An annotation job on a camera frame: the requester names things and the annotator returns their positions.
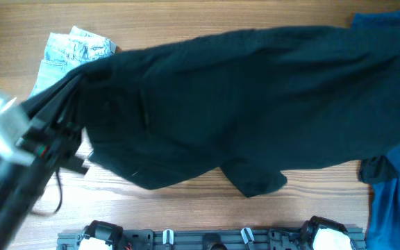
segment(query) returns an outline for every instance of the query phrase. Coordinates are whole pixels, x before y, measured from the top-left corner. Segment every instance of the wood grain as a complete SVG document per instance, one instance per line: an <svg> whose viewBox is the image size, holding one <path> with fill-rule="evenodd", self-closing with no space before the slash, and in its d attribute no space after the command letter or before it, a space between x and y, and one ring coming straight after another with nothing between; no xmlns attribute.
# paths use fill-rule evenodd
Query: wood grain
<svg viewBox="0 0 400 250"><path fill-rule="evenodd" d="M399 10L400 1L165 1L0 5L0 89L30 93L49 32L73 25L136 49L241 28L348 26L356 12ZM78 152L90 152L87 140ZM64 204L54 217L28 217L11 249L55 249L56 234L98 219L154 230L298 226L312 215L367 226L371 192L357 181L357 162L287 171L278 192L245 199L218 170L161 190L143 190L91 165L85 177L63 171ZM35 209L53 210L55 179Z"/></svg>

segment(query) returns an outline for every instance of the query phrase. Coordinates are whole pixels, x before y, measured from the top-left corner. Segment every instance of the wooden surface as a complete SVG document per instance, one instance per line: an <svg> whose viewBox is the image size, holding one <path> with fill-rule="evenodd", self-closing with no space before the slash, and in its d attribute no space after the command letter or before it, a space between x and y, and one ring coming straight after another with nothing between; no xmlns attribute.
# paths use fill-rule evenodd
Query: wooden surface
<svg viewBox="0 0 400 250"><path fill-rule="evenodd" d="M399 10L400 1L168 1L0 5L0 89L25 99L36 80L49 32L73 25L111 38L122 49L240 28L348 26L356 12ZM85 142L79 155L86 156ZM163 230L298 226L312 215L365 228L371 192L357 181L357 162L287 171L278 192L245 199L218 170L156 191L143 190L92 165L85 177L62 173L64 204L50 218L28 217L12 249L55 249L57 233L98 219L125 228ZM53 210L55 180L36 209Z"/></svg>

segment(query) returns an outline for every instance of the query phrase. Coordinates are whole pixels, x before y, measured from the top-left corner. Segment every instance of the light blue jeans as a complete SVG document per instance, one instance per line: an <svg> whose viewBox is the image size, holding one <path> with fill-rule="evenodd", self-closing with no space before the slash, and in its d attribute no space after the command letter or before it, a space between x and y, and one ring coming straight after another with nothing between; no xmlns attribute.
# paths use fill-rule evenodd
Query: light blue jeans
<svg viewBox="0 0 400 250"><path fill-rule="evenodd" d="M76 26L69 35L51 33L31 96L52 86L73 68L114 54L116 47L108 38Z"/></svg>

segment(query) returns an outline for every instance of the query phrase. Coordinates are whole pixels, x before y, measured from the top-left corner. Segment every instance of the clothing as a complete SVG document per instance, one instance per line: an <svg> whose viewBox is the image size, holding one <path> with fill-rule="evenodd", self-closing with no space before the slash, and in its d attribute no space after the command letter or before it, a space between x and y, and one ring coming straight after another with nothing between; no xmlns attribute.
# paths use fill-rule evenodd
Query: clothing
<svg viewBox="0 0 400 250"><path fill-rule="evenodd" d="M73 68L111 56L115 48L109 39L76 26L69 35L51 33L31 96L49 88Z"/></svg>
<svg viewBox="0 0 400 250"><path fill-rule="evenodd" d="M354 28L400 30L400 11L360 15ZM400 249L400 145L375 158L362 161L360 178L373 184L371 221L367 234L368 249Z"/></svg>
<svg viewBox="0 0 400 250"><path fill-rule="evenodd" d="M72 70L98 163L147 189L221 166L246 196L284 169L382 155L400 143L400 31L324 26L210 35Z"/></svg>

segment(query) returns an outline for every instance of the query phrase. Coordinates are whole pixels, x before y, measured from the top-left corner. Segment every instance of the dark blue garment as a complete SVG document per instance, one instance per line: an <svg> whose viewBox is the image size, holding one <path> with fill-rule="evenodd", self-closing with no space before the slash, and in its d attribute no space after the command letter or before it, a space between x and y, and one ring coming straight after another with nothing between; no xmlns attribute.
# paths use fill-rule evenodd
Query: dark blue garment
<svg viewBox="0 0 400 250"><path fill-rule="evenodd" d="M400 11L356 14L352 28L400 28ZM400 145L392 149L386 157L396 169L397 178L373 184L374 200L367 234L368 249L400 249Z"/></svg>

